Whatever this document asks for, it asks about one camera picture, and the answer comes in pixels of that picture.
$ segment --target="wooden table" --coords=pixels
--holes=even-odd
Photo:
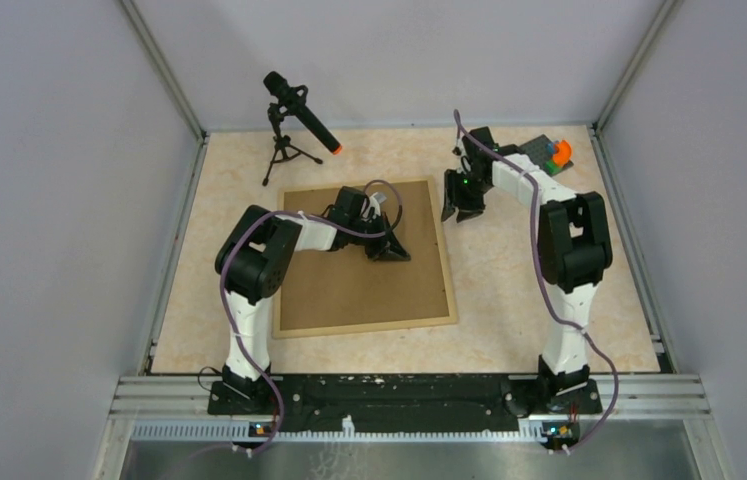
[[[566,139],[575,167],[556,178],[578,191],[605,197],[584,126],[493,127],[500,144],[540,134]],[[272,154],[270,132],[212,134],[185,234],[152,371],[194,373],[220,368],[228,355],[229,326],[218,293],[214,257],[250,204],[275,209],[282,188],[364,183],[372,178],[433,175],[443,195],[443,173],[455,168],[455,128],[337,130],[343,152],[332,156],[308,132],[294,144],[325,160],[278,165],[268,187],[261,180]],[[444,224],[459,322],[451,326],[325,337],[271,339],[276,373],[535,372],[550,317],[532,270],[528,208],[496,189],[481,217]],[[620,371],[657,371],[658,364],[626,255],[609,212],[614,263],[594,299],[589,328]],[[593,371],[608,371],[591,354]]]

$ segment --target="white wall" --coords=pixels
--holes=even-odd
[[[246,130],[270,70],[331,126],[593,121],[661,0],[136,3],[203,126]]]
[[[685,2],[607,139],[676,357],[747,478],[747,2]]]
[[[195,148],[114,1],[0,2],[0,478],[90,475]]]

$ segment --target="orange object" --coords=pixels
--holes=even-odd
[[[553,163],[555,163],[557,167],[563,167],[570,161],[570,155],[573,153],[573,149],[570,148],[570,144],[567,143],[567,140],[562,140],[555,146],[556,153],[553,154]]]

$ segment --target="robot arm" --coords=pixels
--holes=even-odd
[[[385,196],[367,196],[364,192],[343,187],[329,209],[330,224],[306,216],[275,215],[261,224],[248,237],[245,232],[268,211],[250,206],[235,226],[217,255],[214,269],[222,272],[232,248],[245,242],[229,265],[225,279],[225,295],[237,323],[241,341],[259,368],[268,371],[267,351],[272,325],[272,296],[284,281],[294,252],[302,250],[336,251],[348,244],[361,245],[367,257],[374,261],[407,261],[410,255],[397,241],[387,215],[381,211]],[[339,231],[335,226],[361,233],[381,233],[377,238],[358,238]],[[229,356],[223,366],[227,386],[249,398],[258,380],[258,370],[244,357],[231,332]]]
[[[602,197],[595,192],[578,194],[559,184],[516,145],[498,146],[487,127],[470,133],[522,172],[494,161],[471,142],[459,140],[453,153],[460,157],[462,167],[444,174],[442,221],[456,211],[458,222],[481,215],[484,194],[493,187],[530,207],[534,187],[525,175],[531,175],[539,189],[537,248],[550,303],[561,318],[587,328],[597,284],[612,262]],[[582,228],[582,234],[572,236],[570,224]],[[552,322],[538,366],[549,394],[559,395],[585,385],[589,374],[585,351],[585,340],[575,328]]]

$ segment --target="black tripod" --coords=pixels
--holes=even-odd
[[[270,159],[270,166],[267,168],[267,175],[264,176],[264,180],[261,182],[261,185],[267,186],[268,183],[270,183],[270,172],[273,171],[273,165],[277,163],[285,163],[290,162],[294,158],[304,155],[312,160],[314,160],[314,163],[320,165],[323,163],[323,160],[320,160],[317,157],[313,157],[308,152],[305,152],[303,150],[300,150],[299,148],[291,145],[291,137],[287,135],[282,135],[282,129],[279,126],[282,123],[282,120],[285,119],[285,116],[287,116],[288,112],[285,110],[285,112],[281,112],[280,107],[276,103],[271,103],[270,107],[267,108],[267,118],[270,119],[270,125],[273,127],[273,158]],[[295,150],[295,153],[293,155],[288,155],[287,149],[291,148]],[[282,152],[282,158],[279,158],[278,160],[276,157],[279,156],[279,152]]]

